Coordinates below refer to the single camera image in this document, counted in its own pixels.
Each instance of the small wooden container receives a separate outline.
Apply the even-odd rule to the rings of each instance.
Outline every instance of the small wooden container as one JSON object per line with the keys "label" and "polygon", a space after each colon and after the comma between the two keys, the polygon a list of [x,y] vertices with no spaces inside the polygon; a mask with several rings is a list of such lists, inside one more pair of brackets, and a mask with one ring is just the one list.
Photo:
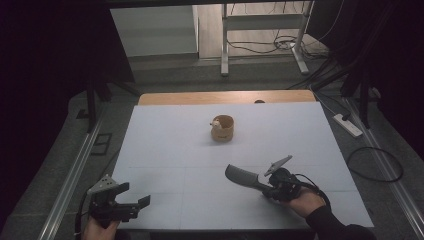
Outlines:
{"label": "small wooden container", "polygon": [[234,119],[228,115],[219,115],[214,117],[212,123],[211,135],[217,142],[228,142],[233,139]]}

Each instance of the wall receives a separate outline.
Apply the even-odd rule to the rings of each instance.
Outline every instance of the wall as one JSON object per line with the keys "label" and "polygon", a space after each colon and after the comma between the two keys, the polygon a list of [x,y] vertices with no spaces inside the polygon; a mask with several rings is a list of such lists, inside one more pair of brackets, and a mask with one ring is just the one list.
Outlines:
{"label": "wall", "polygon": [[197,53],[196,6],[112,9],[127,57]]}

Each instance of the white table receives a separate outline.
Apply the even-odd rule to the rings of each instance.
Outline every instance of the white table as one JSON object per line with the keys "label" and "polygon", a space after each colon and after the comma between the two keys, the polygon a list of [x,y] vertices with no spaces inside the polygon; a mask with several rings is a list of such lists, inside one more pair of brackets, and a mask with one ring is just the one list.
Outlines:
{"label": "white table", "polygon": [[[235,120],[234,138],[214,142],[209,123]],[[344,224],[373,224],[318,102],[136,106],[113,179],[130,182],[117,201],[151,195],[150,206],[121,228],[148,230],[307,229],[290,209],[229,181],[228,164],[263,173],[284,166],[312,179]]]}

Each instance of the human hand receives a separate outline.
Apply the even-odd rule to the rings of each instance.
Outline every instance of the human hand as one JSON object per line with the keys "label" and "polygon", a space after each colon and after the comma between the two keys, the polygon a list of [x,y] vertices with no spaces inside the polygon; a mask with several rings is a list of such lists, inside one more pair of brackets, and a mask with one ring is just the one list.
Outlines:
{"label": "human hand", "polygon": [[302,187],[298,198],[291,200],[290,202],[280,201],[286,207],[293,209],[299,216],[306,218],[316,209],[325,205],[324,199],[322,199],[313,190]]}
{"label": "human hand", "polygon": [[119,221],[112,221],[104,229],[96,219],[90,216],[84,230],[83,240],[114,240],[119,223]]}

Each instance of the sleeve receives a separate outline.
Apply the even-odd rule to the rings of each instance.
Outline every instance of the sleeve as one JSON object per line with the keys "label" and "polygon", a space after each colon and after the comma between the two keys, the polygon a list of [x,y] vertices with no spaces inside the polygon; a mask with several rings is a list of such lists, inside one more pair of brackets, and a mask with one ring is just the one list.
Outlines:
{"label": "sleeve", "polygon": [[306,222],[317,232],[319,240],[376,240],[374,234],[365,227],[343,225],[326,206],[309,214]]}

